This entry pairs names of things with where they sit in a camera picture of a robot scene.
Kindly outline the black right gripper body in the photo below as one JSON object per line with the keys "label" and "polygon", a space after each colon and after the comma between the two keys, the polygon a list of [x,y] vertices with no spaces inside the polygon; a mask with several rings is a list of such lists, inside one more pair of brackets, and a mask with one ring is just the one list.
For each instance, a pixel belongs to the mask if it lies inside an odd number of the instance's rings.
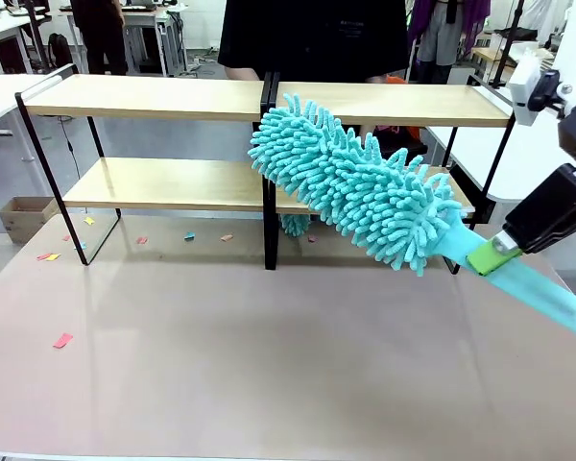
{"label": "black right gripper body", "polygon": [[[576,106],[558,124],[559,145],[576,161]],[[576,166],[554,170],[503,225],[503,252],[538,253],[576,232]]]}

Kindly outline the teal chenille duster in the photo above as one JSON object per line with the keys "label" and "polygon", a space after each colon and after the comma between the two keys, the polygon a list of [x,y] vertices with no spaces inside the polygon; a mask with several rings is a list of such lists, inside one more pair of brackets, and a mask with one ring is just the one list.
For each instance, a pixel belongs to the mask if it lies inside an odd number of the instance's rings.
{"label": "teal chenille duster", "polygon": [[279,220],[284,233],[290,237],[307,234],[311,224],[311,218],[306,214],[281,214]]}
{"label": "teal chenille duster", "polygon": [[[447,174],[428,176],[427,164],[408,161],[404,149],[383,158],[375,136],[361,139],[298,95],[285,100],[286,107],[262,115],[252,135],[253,169],[396,271],[408,267],[421,276],[433,255],[469,269],[473,230]],[[576,296],[519,257],[483,278],[576,334]]]}

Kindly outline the white table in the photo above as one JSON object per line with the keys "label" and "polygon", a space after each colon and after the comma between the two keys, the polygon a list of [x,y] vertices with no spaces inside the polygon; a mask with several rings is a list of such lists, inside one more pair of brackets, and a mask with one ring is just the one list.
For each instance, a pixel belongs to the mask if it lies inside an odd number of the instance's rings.
{"label": "white table", "polygon": [[39,161],[33,154],[30,137],[15,101],[15,93],[23,92],[23,99],[26,100],[58,84],[61,80],[62,77],[54,75],[0,74],[0,118],[8,119],[13,137],[21,151],[19,154],[21,161],[26,167],[37,196],[53,196],[53,192],[46,184]]}
{"label": "white table", "polygon": [[[514,126],[488,189],[489,199],[517,203],[558,166],[572,161],[559,147],[557,125],[555,117],[541,113],[530,127]],[[502,128],[462,127],[455,136],[450,157],[479,188],[504,133]]]}

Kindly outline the black stand pole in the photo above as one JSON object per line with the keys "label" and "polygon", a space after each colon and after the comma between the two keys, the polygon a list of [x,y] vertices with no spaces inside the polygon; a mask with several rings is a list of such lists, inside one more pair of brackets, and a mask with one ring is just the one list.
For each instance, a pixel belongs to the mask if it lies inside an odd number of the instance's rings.
{"label": "black stand pole", "polygon": [[517,0],[517,5],[516,5],[515,13],[514,13],[514,19],[513,19],[512,25],[509,29],[508,35],[506,37],[506,44],[503,48],[502,55],[501,55],[500,61],[499,61],[498,66],[497,66],[496,73],[495,73],[493,80],[491,82],[491,86],[494,89],[498,89],[501,86],[502,74],[503,74],[503,71],[505,69],[506,61],[509,58],[509,53],[510,53],[512,44],[513,44],[515,36],[516,36],[516,30],[518,28],[519,20],[522,16],[522,13],[523,13],[524,2],[525,2],[525,0]]}

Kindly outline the person in purple jacket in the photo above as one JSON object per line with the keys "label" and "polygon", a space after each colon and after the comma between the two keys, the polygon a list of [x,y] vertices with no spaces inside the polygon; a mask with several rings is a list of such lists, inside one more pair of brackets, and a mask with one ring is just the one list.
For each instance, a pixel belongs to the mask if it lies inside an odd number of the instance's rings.
{"label": "person in purple jacket", "polygon": [[491,0],[415,0],[408,27],[408,43],[420,41],[417,77],[422,85],[445,85],[459,57],[465,54],[491,13]]}

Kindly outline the person in black shirt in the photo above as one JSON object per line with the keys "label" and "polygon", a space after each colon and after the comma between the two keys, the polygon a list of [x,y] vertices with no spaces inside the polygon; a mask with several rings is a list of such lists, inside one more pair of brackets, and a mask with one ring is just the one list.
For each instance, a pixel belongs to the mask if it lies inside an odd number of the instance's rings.
{"label": "person in black shirt", "polygon": [[382,83],[409,58],[404,0],[227,0],[218,62],[232,80]]}

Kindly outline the white office desk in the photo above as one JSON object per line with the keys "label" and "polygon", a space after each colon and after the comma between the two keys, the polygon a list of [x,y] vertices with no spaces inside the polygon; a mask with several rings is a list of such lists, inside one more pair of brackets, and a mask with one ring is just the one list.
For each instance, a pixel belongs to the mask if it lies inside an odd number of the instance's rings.
{"label": "white office desk", "polygon": [[[119,0],[125,19],[123,39],[128,71],[147,73],[151,58],[156,57],[164,77],[176,77],[188,70],[185,50],[185,5],[178,0]],[[75,24],[70,0],[59,6],[67,17],[71,36],[81,33]],[[86,61],[86,48],[76,49],[80,61]]]}

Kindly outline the person in black clothes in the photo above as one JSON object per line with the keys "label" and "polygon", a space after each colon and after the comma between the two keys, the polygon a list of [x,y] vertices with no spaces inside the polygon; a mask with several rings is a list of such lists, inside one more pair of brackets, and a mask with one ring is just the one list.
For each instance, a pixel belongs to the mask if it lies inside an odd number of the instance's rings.
{"label": "person in black clothes", "polygon": [[119,0],[70,0],[74,21],[86,48],[90,74],[126,76],[123,29],[125,19]]}

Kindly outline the cardboard box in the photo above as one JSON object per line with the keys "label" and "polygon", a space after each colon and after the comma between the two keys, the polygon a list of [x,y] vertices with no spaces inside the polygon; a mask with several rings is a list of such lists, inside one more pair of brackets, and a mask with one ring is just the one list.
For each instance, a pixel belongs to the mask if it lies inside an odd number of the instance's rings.
{"label": "cardboard box", "polygon": [[0,219],[12,243],[25,245],[58,212],[53,197],[13,197],[0,209]]}

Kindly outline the black backpack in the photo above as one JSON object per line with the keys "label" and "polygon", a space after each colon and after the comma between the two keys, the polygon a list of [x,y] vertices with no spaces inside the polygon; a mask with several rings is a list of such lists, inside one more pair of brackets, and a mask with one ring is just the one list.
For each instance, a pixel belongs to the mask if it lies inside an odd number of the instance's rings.
{"label": "black backpack", "polygon": [[54,68],[60,68],[73,62],[72,54],[66,37],[52,33],[48,38],[49,62]]}

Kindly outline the wooden shelf black metal frame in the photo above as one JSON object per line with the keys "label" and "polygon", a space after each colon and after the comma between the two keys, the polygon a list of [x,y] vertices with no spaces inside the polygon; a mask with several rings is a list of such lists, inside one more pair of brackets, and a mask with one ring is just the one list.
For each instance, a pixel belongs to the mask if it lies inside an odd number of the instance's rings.
{"label": "wooden shelf black metal frame", "polygon": [[[103,245],[82,249],[83,239],[69,215],[75,207],[112,210],[111,230],[128,209],[259,212],[264,266],[275,269],[276,189],[251,169],[244,145],[234,149],[238,159],[116,157],[107,154],[98,125],[139,119],[237,122],[254,128],[262,115],[262,83],[87,75],[72,66],[50,75],[62,80],[26,100],[18,92],[15,101],[82,265],[89,265]],[[61,192],[44,152],[36,116],[80,118],[89,129],[97,158],[67,192]]]}
{"label": "wooden shelf black metal frame", "polygon": [[277,72],[265,76],[259,112],[277,106],[283,92],[298,92],[330,107],[350,125],[450,127],[451,139],[461,127],[503,128],[512,132],[515,117],[484,95],[484,84],[366,85],[282,82]]}

